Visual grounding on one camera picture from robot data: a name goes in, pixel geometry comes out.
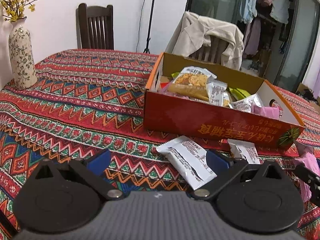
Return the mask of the cookie cracker snack packet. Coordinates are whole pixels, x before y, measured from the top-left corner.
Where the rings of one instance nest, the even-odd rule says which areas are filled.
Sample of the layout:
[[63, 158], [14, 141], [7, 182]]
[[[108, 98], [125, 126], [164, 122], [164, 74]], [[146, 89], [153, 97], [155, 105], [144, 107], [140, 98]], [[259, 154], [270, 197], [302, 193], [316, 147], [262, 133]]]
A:
[[208, 102], [208, 84], [216, 79], [217, 76], [206, 68], [188, 66], [172, 80], [167, 91]]

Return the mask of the orange cardboard snack box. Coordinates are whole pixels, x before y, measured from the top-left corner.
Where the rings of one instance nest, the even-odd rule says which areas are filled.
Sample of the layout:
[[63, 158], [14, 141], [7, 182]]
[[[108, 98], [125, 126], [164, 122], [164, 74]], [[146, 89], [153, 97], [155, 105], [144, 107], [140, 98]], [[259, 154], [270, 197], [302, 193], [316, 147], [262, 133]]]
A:
[[[165, 77], [189, 66], [206, 68], [232, 88], [257, 94], [265, 106], [276, 102], [283, 110], [282, 116], [275, 120], [159, 92]], [[239, 139], [287, 150], [305, 129], [303, 120], [267, 80], [219, 64], [162, 53], [145, 88], [143, 124], [149, 130], [210, 140]]]

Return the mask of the small white snack packet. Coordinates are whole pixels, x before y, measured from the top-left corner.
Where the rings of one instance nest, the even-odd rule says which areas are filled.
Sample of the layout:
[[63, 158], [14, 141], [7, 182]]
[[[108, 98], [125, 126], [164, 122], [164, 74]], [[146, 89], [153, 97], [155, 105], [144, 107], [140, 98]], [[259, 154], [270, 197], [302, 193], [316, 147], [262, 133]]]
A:
[[234, 158], [245, 159], [249, 164], [260, 165], [260, 159], [252, 142], [227, 139]]

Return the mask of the beige jacket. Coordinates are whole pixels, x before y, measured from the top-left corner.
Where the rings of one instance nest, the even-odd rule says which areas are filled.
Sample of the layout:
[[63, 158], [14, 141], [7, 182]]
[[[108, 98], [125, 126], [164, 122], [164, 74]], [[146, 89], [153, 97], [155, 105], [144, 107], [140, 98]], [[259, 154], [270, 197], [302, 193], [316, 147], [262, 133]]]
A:
[[211, 46], [211, 37], [228, 43], [228, 47], [221, 54], [221, 65], [239, 70], [244, 52], [244, 35], [240, 29], [232, 23], [200, 16], [194, 12], [184, 12], [165, 52], [187, 57], [202, 46]]

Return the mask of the white text snack packet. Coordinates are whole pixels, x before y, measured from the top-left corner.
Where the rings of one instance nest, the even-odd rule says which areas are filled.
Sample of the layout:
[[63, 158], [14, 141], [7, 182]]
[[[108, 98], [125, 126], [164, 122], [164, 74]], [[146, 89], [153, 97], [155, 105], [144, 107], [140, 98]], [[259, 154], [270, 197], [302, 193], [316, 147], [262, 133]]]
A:
[[186, 136], [180, 136], [156, 147], [193, 190], [217, 177], [207, 164], [207, 151]]

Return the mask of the dark wooden chair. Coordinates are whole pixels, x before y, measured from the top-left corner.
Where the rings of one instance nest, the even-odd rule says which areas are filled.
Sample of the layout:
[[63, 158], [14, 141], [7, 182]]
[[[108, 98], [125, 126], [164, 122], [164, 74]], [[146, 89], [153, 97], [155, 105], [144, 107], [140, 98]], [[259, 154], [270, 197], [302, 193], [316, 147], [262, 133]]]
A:
[[82, 48], [114, 50], [113, 5], [80, 3], [78, 21]]

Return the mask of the light blue hanging shirt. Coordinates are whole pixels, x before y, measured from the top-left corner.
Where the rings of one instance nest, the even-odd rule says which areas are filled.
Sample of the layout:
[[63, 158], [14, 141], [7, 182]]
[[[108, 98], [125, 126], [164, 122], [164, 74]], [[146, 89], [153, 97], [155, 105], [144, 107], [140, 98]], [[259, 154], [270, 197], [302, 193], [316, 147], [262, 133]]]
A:
[[240, 0], [240, 21], [249, 24], [257, 16], [257, 0]]

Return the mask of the green snack packet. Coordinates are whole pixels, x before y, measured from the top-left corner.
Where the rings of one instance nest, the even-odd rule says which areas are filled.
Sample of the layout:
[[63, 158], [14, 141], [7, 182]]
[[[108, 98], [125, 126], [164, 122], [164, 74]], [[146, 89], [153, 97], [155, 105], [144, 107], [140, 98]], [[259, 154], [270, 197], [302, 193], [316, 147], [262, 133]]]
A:
[[229, 91], [232, 94], [232, 96], [236, 99], [236, 101], [239, 101], [239, 100], [242, 100], [242, 99], [245, 99], [245, 98], [251, 96], [251, 94], [248, 91], [241, 89], [241, 88], [229, 87]]

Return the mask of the chair with draped jacket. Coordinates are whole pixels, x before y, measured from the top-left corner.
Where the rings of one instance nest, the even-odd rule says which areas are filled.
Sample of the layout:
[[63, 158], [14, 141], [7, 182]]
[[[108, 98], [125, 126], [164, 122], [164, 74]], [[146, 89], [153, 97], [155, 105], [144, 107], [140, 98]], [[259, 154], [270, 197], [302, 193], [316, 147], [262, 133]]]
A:
[[189, 57], [198, 61], [221, 64], [221, 55], [228, 45], [227, 41], [210, 36], [210, 46], [202, 46], [199, 50], [189, 55]]

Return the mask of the white hanging top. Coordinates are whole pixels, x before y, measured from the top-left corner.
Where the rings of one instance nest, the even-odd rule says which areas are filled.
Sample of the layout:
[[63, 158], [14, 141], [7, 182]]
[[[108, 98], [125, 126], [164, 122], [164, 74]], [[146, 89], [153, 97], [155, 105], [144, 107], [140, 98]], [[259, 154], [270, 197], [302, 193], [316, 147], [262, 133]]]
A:
[[289, 0], [273, 0], [270, 16], [282, 24], [288, 24], [289, 7]]

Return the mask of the black sliding door frame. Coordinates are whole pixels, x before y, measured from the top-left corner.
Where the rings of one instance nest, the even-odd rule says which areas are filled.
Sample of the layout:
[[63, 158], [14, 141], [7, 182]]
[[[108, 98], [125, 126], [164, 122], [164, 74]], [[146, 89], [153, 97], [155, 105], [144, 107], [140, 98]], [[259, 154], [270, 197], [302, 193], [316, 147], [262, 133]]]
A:
[[234, 23], [244, 35], [242, 69], [279, 87], [312, 87], [319, 73], [319, 0], [289, 0], [288, 24], [270, 16], [272, 4], [257, 0], [257, 16], [240, 21], [240, 0], [187, 0], [186, 9]]

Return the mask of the pink snack packet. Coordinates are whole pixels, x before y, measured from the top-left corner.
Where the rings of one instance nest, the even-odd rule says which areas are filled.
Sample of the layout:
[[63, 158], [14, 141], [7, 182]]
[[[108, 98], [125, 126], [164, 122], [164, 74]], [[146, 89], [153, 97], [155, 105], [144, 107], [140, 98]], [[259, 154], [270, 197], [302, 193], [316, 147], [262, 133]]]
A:
[[294, 160], [294, 175], [299, 178], [303, 202], [319, 206], [319, 163], [312, 146], [295, 141], [299, 157]]

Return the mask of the floral ceramic vase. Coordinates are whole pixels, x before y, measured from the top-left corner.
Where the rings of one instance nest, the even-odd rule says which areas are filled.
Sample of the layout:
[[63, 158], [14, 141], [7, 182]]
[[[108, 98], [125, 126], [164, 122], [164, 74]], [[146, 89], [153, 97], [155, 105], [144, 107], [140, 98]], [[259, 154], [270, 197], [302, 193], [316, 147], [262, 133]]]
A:
[[19, 90], [28, 89], [37, 82], [30, 32], [25, 27], [26, 19], [18, 19], [12, 24], [8, 40], [12, 74]]

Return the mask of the patterned red tablecloth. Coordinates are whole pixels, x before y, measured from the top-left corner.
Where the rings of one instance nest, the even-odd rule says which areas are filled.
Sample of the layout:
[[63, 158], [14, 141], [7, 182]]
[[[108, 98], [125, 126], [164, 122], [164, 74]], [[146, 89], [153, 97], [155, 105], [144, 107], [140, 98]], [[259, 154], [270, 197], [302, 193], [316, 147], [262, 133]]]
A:
[[[318, 114], [275, 87], [304, 131], [287, 150], [252, 142], [260, 165], [248, 164], [214, 198], [196, 200], [156, 147], [186, 136], [234, 157], [227, 139], [144, 128], [145, 87], [158, 57], [66, 50], [36, 65], [39, 79], [31, 88], [11, 82], [1, 90], [1, 215], [15, 239], [319, 239], [319, 206], [303, 202], [293, 173], [295, 141], [319, 156]], [[265, 106], [257, 94], [236, 101], [229, 87], [221, 107], [282, 116], [276, 102]], [[68, 165], [103, 149], [111, 163], [101, 178], [123, 199], [100, 197]]]

